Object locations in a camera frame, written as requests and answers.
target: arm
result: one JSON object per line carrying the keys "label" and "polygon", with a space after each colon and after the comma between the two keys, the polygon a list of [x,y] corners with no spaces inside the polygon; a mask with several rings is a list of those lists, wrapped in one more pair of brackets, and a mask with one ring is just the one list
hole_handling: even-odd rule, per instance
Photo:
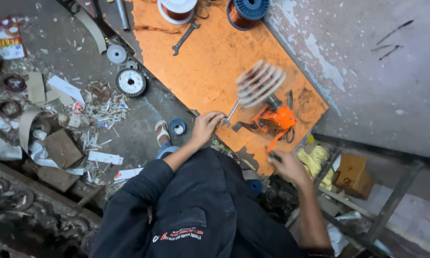
{"label": "arm", "polygon": [[136,257],[149,230],[148,207],[154,205],[174,172],[211,138],[226,115],[212,111],[196,118],[192,137],[181,149],[163,160],[151,161],[140,174],[129,179],[113,196],[103,214],[90,257]]}
{"label": "arm", "polygon": [[277,168],[282,177],[293,182],[299,190],[300,246],[306,249],[332,248],[328,232],[323,224],[321,209],[313,193],[313,182],[306,169],[299,159],[291,153],[283,151],[276,151],[275,153],[282,158],[282,162],[280,163],[273,158],[269,158],[269,162]]}
{"label": "arm", "polygon": [[223,112],[212,111],[196,118],[191,139],[182,148],[163,159],[175,172],[196,151],[210,140],[219,122],[226,117]]}

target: gray wall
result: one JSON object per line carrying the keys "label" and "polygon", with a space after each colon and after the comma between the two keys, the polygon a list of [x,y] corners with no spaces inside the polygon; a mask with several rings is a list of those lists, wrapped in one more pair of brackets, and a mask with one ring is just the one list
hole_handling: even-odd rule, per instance
{"label": "gray wall", "polygon": [[430,0],[271,0],[264,21],[330,106],[317,132],[430,157]]}

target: orange machine handle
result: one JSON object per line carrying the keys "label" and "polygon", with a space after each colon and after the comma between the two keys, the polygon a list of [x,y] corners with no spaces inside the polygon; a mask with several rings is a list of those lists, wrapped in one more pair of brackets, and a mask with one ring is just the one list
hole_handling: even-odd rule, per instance
{"label": "orange machine handle", "polygon": [[271,144],[269,146],[266,147],[266,152],[269,153],[272,151],[272,149],[274,149],[275,143],[282,137],[284,136],[289,130],[282,130],[281,132],[279,132],[274,139],[272,140]]}

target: black jacket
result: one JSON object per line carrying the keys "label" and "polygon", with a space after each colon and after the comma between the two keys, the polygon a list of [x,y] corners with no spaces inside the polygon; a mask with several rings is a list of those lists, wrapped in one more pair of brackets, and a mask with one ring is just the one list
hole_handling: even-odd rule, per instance
{"label": "black jacket", "polygon": [[130,179],[110,198],[90,255],[307,256],[255,202],[240,166],[211,148],[198,151],[175,173],[154,160]]}

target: hand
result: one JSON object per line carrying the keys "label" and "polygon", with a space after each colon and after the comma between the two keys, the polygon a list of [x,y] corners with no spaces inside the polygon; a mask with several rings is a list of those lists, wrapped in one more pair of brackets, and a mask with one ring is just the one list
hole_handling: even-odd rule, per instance
{"label": "hand", "polygon": [[192,130],[192,137],[189,144],[192,144],[198,150],[210,140],[215,129],[218,128],[219,123],[226,117],[221,111],[211,111],[205,115],[196,118],[194,122],[194,129]]}
{"label": "hand", "polygon": [[275,150],[275,154],[282,158],[282,162],[280,163],[277,159],[271,157],[268,158],[268,161],[277,169],[279,175],[298,185],[301,189],[313,187],[312,180],[307,174],[306,168],[297,157],[291,153],[279,150]]}

